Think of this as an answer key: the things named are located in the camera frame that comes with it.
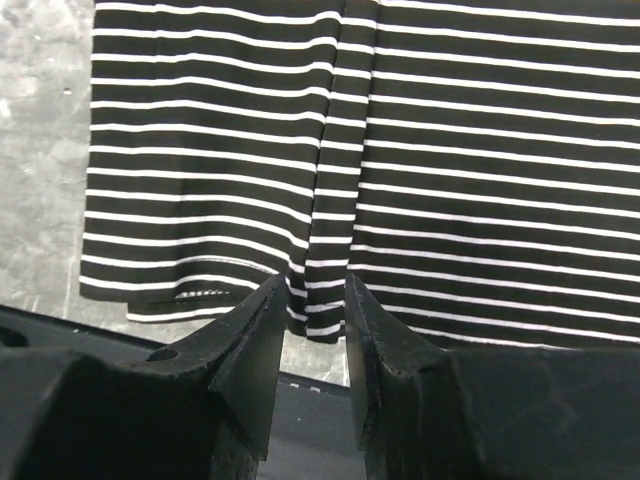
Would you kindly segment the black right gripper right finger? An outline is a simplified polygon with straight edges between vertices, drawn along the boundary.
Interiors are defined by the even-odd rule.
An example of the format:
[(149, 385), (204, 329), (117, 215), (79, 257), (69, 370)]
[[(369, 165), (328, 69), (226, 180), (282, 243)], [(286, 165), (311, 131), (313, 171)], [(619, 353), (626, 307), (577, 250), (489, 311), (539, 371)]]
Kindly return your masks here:
[(370, 479), (635, 479), (632, 348), (441, 349), (345, 283), (352, 418)]

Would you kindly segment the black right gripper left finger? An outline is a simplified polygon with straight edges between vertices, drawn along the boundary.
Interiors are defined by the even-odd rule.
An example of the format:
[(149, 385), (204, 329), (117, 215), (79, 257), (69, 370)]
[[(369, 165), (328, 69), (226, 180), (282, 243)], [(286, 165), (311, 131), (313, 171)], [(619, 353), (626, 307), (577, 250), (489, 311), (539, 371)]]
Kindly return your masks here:
[(274, 275), (231, 311), (146, 358), (46, 342), (50, 317), (1, 311), (5, 479), (253, 479), (268, 455), (287, 288)]

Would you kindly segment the thin striped black tank top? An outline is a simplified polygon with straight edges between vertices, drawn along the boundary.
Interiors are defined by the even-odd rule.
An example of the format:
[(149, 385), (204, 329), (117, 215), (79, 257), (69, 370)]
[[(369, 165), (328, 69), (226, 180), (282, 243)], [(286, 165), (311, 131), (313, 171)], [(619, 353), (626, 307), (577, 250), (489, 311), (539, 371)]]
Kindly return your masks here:
[(639, 342), (635, 1), (99, 1), (80, 292), (210, 320), (345, 278), (435, 344)]

